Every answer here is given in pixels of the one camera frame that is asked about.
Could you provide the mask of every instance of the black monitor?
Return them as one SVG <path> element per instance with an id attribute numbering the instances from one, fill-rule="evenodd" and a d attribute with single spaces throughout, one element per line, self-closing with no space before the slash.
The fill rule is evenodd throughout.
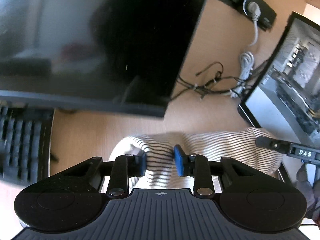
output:
<path id="1" fill-rule="evenodd" d="M 320 148 L 319 25 L 292 13 L 239 110 L 253 126 L 266 128 L 279 139 Z M 288 158 L 284 164 L 294 180 L 301 163 Z"/>
<path id="2" fill-rule="evenodd" d="M 0 100 L 163 117 L 206 0 L 0 0 Z"/>

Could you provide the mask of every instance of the round black disc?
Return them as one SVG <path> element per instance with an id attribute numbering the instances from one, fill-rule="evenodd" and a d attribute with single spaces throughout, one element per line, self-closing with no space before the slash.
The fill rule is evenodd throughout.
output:
<path id="1" fill-rule="evenodd" d="M 14 209 L 19 219 L 31 228 L 65 232 L 94 219 L 101 203 L 95 188 L 81 178 L 64 176 L 59 183 L 46 179 L 25 188 L 16 197 Z"/>
<path id="2" fill-rule="evenodd" d="M 260 177 L 248 176 L 221 194 L 220 207 L 238 225 L 270 233 L 288 230 L 301 222 L 307 203 L 292 186 L 280 181 L 263 183 Z"/>

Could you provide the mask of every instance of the power plug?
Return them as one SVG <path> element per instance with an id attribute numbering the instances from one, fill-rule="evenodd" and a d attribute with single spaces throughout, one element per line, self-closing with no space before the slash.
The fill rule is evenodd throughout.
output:
<path id="1" fill-rule="evenodd" d="M 259 5 L 255 2 L 250 2 L 248 4 L 248 11 L 250 13 L 252 13 L 252 20 L 258 21 L 260 15 L 261 15 L 261 10 L 260 10 Z"/>

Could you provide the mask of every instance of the white cable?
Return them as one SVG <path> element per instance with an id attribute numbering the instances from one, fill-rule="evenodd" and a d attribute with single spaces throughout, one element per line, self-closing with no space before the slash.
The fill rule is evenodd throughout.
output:
<path id="1" fill-rule="evenodd" d="M 261 15 L 261 11 L 259 8 L 259 5 L 255 2 L 250 2 L 249 6 L 248 6 L 248 11 L 250 11 L 252 13 L 252 20 L 253 20 L 253 26 L 254 26 L 254 40 L 253 42 L 248 45 L 247 47 L 251 47 L 253 45 L 255 45 L 258 41 L 258 37 L 259 37 L 259 32 L 258 32 L 258 19 Z M 242 53 L 239 56 L 239 61 L 240 61 L 240 65 L 241 65 L 241 74 L 239 76 L 239 79 L 241 80 L 247 80 L 250 76 L 250 72 L 251 70 L 253 70 L 253 66 L 254 66 L 254 56 L 251 52 L 247 51 Z M 244 86 L 240 86 L 242 84 L 241 81 L 239 81 L 237 83 L 237 88 L 234 89 L 234 92 L 231 92 L 231 97 L 235 98 L 238 97 L 237 94 L 241 94 L 242 90 L 244 89 Z"/>
<path id="2" fill-rule="evenodd" d="M 250 45 L 248 45 L 248 47 L 251 47 L 251 46 L 255 45 L 257 43 L 258 37 L 259 37 L 258 22 L 254 20 L 253 21 L 253 26 L 254 26 L 254 40 Z"/>

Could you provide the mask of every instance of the ribbed black surface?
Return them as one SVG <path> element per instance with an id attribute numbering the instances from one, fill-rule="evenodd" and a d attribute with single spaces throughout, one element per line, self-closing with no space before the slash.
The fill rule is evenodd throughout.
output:
<path id="1" fill-rule="evenodd" d="M 135 189 L 126 199 L 110 201 L 100 217 L 79 230 L 64 234 L 42 234 L 27 228 L 14 239 L 307 240 L 308 238 L 298 230 L 268 235 L 238 228 L 220 214 L 214 202 L 195 198 L 186 189 Z"/>

